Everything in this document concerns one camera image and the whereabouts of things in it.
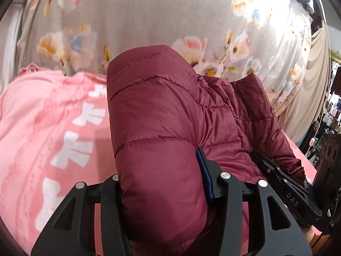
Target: black metal bracket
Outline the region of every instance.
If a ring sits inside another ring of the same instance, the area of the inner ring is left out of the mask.
[[[311,249],[294,217],[266,181],[248,184],[222,172],[218,163],[197,149],[206,198],[223,211],[213,255],[239,256],[243,201],[250,208],[248,256],[310,256]],[[131,256],[120,214],[118,174],[102,184],[77,183],[58,206],[38,237],[31,256],[97,256],[94,247],[94,205],[101,204],[104,256]]]
[[[303,183],[303,186],[299,185],[279,166],[259,152],[252,152],[251,158],[263,174],[267,175],[270,185],[301,225],[315,226],[320,231],[325,230],[330,222],[328,208],[319,208],[313,187],[307,181]]]

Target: pink blanket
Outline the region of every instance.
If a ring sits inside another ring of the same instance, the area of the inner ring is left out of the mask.
[[[30,254],[74,184],[103,182],[116,168],[105,77],[82,72],[65,77],[35,65],[21,74],[0,96],[0,216]],[[289,143],[313,179],[315,169]],[[100,234],[96,241],[101,254]]]

